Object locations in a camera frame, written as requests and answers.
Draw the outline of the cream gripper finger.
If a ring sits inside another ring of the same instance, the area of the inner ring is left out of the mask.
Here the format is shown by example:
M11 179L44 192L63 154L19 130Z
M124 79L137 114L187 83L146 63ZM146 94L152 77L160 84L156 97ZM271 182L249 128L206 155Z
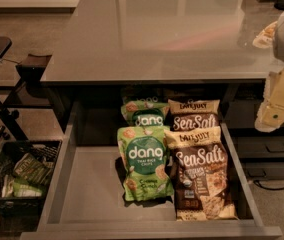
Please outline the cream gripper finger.
M269 73L263 98L257 112L255 128L260 132L272 132L284 123L284 68L278 73Z
M273 43L275 28L277 22L274 21L266 26L253 40L252 44L254 47L266 49L270 48Z

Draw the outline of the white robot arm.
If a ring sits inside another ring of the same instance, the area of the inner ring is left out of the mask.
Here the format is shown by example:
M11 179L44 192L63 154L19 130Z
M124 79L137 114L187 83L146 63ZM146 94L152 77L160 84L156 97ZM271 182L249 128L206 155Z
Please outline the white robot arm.
M265 27L253 40L257 48L272 48L274 57L284 62L284 11L278 20ZM272 132L284 123L284 68L270 72L265 80L263 102L255 120L260 132Z

